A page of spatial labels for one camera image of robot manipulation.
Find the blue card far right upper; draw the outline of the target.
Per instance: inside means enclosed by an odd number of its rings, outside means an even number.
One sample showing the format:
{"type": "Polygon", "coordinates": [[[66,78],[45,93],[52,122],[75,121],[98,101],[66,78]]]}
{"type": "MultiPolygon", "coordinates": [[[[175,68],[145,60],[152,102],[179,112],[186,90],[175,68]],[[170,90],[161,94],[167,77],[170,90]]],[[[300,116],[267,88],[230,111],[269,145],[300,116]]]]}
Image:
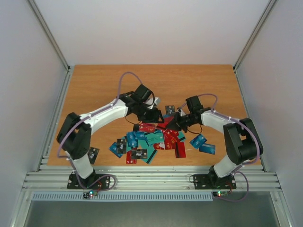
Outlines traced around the blue card far right upper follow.
{"type": "Polygon", "coordinates": [[[195,148],[199,149],[203,144],[207,142],[207,139],[202,135],[198,134],[195,138],[190,141],[190,144],[195,148]]]}

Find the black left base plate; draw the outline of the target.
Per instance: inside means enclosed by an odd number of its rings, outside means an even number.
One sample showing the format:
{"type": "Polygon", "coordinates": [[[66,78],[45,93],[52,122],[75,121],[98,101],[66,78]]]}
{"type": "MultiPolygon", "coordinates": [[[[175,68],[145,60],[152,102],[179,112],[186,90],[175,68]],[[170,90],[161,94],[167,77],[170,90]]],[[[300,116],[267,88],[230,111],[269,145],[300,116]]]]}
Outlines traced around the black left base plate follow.
{"type": "Polygon", "coordinates": [[[67,189],[105,190],[109,188],[109,184],[111,183],[110,178],[109,175],[95,174],[87,179],[82,179],[76,174],[70,174],[67,182],[67,189]]]}

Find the lone black VIP card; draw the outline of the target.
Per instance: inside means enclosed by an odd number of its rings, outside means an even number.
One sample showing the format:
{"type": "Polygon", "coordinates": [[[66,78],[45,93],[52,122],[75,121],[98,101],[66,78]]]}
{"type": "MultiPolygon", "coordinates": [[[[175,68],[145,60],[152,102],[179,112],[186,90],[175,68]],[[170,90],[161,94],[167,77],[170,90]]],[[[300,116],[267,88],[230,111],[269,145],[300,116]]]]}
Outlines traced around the lone black VIP card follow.
{"type": "Polygon", "coordinates": [[[94,164],[96,161],[96,158],[98,156],[99,153],[99,149],[98,148],[94,148],[94,147],[90,147],[89,151],[88,151],[88,158],[89,158],[89,162],[91,164],[94,164]]]}

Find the black card near right arm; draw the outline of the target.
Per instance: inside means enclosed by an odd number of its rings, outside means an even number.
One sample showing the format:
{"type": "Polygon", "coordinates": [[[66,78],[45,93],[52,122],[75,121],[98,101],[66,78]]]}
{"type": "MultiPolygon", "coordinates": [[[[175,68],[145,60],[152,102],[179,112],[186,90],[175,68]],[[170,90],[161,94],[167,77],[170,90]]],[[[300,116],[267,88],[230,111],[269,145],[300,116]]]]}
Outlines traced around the black card near right arm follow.
{"type": "Polygon", "coordinates": [[[173,115],[175,113],[175,106],[174,105],[166,105],[165,106],[166,115],[173,115]]]}

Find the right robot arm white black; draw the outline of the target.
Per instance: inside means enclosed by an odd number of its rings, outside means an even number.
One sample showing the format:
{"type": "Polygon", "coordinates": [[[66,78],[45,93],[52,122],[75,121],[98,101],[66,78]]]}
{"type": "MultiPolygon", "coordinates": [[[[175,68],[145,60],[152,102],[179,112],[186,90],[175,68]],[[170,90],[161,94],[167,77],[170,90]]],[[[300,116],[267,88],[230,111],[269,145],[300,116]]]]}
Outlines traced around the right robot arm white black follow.
{"type": "Polygon", "coordinates": [[[179,107],[168,129],[184,132],[192,125],[199,124],[221,132],[224,135],[226,156],[211,166],[209,173],[196,180],[196,185],[210,189],[221,189],[232,183],[232,175],[244,165],[257,162],[263,154],[253,121],[250,118],[234,119],[221,114],[214,107],[203,107],[198,96],[186,99],[189,113],[184,114],[179,107]]]}

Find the teal card with black stripe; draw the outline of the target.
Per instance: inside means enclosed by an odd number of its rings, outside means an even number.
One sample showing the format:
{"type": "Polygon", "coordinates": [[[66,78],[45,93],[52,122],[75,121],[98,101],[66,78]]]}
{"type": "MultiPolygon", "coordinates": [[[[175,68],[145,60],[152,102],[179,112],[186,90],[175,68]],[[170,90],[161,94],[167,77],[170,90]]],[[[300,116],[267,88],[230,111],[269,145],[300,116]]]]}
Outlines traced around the teal card with black stripe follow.
{"type": "Polygon", "coordinates": [[[152,153],[151,153],[151,155],[147,158],[147,161],[146,161],[146,163],[147,164],[150,164],[150,162],[152,162],[152,160],[154,159],[154,157],[155,157],[155,155],[157,154],[157,150],[155,149],[152,153]]]}

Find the blue card far right lower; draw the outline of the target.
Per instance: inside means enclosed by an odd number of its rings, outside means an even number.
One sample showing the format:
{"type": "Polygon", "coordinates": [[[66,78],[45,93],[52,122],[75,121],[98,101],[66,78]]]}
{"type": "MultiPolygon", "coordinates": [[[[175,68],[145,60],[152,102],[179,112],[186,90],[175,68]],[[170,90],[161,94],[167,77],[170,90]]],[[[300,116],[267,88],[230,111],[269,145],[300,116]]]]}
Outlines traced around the blue card far right lower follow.
{"type": "Polygon", "coordinates": [[[215,155],[215,145],[204,143],[199,147],[199,152],[215,155]]]}

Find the small circuit board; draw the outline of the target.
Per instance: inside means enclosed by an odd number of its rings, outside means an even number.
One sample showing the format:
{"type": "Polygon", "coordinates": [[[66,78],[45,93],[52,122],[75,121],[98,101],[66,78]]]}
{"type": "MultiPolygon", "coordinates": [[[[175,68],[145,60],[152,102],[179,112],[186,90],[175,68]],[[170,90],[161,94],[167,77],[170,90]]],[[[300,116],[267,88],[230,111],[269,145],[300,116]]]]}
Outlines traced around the small circuit board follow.
{"type": "Polygon", "coordinates": [[[225,191],[215,191],[215,192],[213,192],[213,196],[218,197],[218,198],[224,197],[224,196],[227,196],[227,195],[229,195],[229,192],[225,192],[225,191]]]}
{"type": "Polygon", "coordinates": [[[97,191],[89,191],[89,192],[84,192],[83,193],[83,199],[92,199],[98,195],[97,191]]]}

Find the blue card left pile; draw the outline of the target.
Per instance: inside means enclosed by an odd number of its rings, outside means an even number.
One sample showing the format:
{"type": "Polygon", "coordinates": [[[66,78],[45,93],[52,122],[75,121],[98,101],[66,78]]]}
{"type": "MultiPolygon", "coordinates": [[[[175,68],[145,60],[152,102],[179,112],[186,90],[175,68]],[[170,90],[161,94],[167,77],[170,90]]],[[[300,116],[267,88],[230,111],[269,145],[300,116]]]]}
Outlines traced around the blue card left pile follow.
{"type": "Polygon", "coordinates": [[[126,140],[127,140],[128,146],[130,146],[132,148],[138,147],[138,140],[136,139],[135,133],[133,131],[128,132],[126,134],[126,140]]]}

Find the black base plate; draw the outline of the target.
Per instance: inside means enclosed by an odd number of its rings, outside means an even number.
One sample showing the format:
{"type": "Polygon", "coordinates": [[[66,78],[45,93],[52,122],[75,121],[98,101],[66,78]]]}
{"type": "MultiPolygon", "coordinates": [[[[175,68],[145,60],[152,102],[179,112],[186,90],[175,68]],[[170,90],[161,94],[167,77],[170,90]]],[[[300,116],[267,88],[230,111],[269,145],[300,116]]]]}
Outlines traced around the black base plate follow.
{"type": "Polygon", "coordinates": [[[193,184],[196,190],[228,190],[237,188],[232,175],[219,178],[211,174],[196,174],[193,175],[193,184]]]}
{"type": "Polygon", "coordinates": [[[87,179],[82,179],[76,174],[70,174],[67,182],[67,189],[105,190],[109,188],[109,184],[111,183],[110,178],[109,175],[95,174],[87,179]]]}

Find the left small circuit board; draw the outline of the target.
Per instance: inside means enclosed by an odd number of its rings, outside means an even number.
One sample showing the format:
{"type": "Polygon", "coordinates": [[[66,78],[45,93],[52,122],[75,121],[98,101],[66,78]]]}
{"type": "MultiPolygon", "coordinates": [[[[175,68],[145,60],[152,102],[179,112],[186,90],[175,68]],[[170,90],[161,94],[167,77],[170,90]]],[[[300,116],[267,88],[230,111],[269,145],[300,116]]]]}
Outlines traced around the left small circuit board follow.
{"type": "Polygon", "coordinates": [[[83,193],[83,199],[92,199],[98,195],[97,191],[89,191],[89,192],[84,192],[83,193]]]}

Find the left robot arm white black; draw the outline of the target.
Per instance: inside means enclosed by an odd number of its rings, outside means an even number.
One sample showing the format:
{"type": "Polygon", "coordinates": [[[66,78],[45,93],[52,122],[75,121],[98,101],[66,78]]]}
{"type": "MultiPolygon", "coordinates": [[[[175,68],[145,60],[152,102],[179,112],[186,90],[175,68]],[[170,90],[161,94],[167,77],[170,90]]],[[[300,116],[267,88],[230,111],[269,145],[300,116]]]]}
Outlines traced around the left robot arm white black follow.
{"type": "Polygon", "coordinates": [[[145,85],[141,84],[135,91],[119,93],[109,104],[89,113],[68,114],[57,135],[58,150],[64,150],[66,158],[72,163],[78,174],[78,182],[84,188],[95,184],[95,171],[89,161],[88,151],[91,136],[109,123],[135,114],[140,122],[163,122],[161,110],[157,108],[160,98],[145,85]]]}

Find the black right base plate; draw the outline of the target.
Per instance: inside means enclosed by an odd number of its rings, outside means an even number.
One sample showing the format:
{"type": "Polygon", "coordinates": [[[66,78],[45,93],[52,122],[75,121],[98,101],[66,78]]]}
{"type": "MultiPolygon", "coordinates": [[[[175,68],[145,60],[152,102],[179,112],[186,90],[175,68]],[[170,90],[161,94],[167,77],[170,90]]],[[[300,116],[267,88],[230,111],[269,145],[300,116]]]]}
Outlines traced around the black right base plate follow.
{"type": "Polygon", "coordinates": [[[196,174],[193,175],[193,184],[196,190],[228,190],[237,188],[232,175],[219,178],[211,174],[196,174]]]}

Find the right small circuit board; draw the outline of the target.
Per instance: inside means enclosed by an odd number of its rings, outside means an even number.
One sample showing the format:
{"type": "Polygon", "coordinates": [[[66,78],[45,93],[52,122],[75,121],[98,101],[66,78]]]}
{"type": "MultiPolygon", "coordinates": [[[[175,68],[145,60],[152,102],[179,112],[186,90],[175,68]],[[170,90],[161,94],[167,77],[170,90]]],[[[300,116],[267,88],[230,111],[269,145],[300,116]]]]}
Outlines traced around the right small circuit board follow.
{"type": "Polygon", "coordinates": [[[225,191],[215,191],[215,192],[213,192],[213,196],[218,197],[218,198],[224,197],[224,196],[227,196],[227,195],[229,195],[229,192],[225,192],[225,191]]]}

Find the black card left pile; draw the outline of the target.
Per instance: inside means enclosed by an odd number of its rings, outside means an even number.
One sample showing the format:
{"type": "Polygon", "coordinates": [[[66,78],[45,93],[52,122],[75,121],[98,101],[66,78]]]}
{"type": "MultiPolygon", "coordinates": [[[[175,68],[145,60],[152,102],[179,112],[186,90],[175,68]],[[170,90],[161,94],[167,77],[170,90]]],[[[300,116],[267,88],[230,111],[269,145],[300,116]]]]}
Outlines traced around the black card left pile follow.
{"type": "Polygon", "coordinates": [[[116,141],[117,154],[126,154],[127,142],[126,139],[117,139],[116,141]]]}

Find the aluminium frame rail front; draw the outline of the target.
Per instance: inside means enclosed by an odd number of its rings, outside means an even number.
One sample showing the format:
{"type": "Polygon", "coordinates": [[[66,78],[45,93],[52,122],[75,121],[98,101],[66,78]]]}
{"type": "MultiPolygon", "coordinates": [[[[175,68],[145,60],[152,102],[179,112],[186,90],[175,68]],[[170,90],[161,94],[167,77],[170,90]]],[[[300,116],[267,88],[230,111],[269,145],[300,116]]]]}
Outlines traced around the aluminium frame rail front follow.
{"type": "MultiPolygon", "coordinates": [[[[117,178],[114,191],[168,192],[194,191],[191,176],[207,174],[208,166],[97,166],[98,174],[110,174],[117,178]]],[[[72,169],[67,166],[41,165],[37,172],[26,174],[23,190],[66,191],[72,169]]],[[[280,192],[281,185],[274,172],[266,172],[260,165],[245,166],[235,175],[237,192],[247,188],[251,192],[280,192]]]]}

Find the black card on red card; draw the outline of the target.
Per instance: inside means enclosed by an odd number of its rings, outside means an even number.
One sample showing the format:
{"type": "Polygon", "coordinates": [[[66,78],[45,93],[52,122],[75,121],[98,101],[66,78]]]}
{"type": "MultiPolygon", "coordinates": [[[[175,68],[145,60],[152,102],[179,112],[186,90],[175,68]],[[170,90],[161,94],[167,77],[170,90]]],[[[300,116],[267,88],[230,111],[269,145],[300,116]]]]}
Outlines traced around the black card on red card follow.
{"type": "Polygon", "coordinates": [[[130,150],[131,159],[146,159],[148,157],[147,149],[130,150]]]}

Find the teal VIP card centre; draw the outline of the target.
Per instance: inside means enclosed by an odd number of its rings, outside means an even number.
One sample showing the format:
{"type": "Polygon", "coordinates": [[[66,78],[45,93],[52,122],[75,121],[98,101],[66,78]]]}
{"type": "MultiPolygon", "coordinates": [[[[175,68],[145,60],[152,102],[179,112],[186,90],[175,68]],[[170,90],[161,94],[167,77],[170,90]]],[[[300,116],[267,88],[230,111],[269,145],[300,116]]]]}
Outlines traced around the teal VIP card centre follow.
{"type": "Polygon", "coordinates": [[[164,136],[161,133],[146,134],[143,138],[138,140],[139,145],[142,148],[153,147],[154,144],[161,143],[164,141],[164,136]]]}

